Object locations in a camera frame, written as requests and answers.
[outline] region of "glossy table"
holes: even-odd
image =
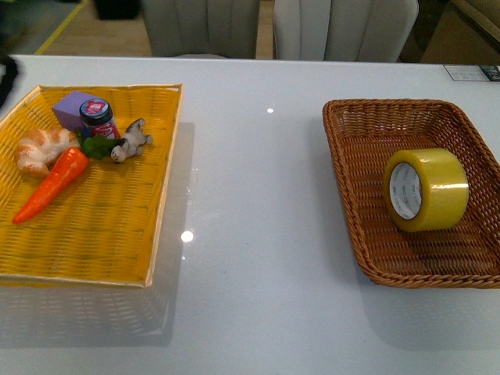
[[[373,284],[321,109],[439,98],[500,157],[500,84],[443,66],[17,56],[38,84],[184,84],[152,287],[0,287],[2,374],[496,374],[500,291]]]

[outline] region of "woven texture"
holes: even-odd
[[[121,134],[143,117],[153,144],[123,164],[91,160],[47,209],[16,226],[12,218],[41,182],[17,168],[17,143],[30,128],[60,127],[52,107],[73,90],[108,101]],[[0,281],[151,283],[181,97],[180,85],[36,87],[5,117],[0,124]]]
[[[334,100],[323,107],[352,249],[375,283],[402,288],[500,287],[500,167],[465,113],[436,100]],[[446,148],[470,184],[453,228],[405,233],[392,223],[382,182],[398,150]]]

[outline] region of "white chair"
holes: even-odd
[[[154,56],[254,59],[259,0],[142,0]]]
[[[417,0],[275,0],[274,57],[393,63]]]

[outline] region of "jar label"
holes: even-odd
[[[108,123],[92,127],[91,134],[92,137],[94,137],[97,134],[102,134],[108,139],[120,138],[120,133],[118,133],[118,129],[116,129],[116,126],[113,121],[109,121]]]

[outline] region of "packing tape roll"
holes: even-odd
[[[443,148],[402,150],[387,162],[384,200],[406,232],[446,229],[462,219],[469,184],[462,164]]]

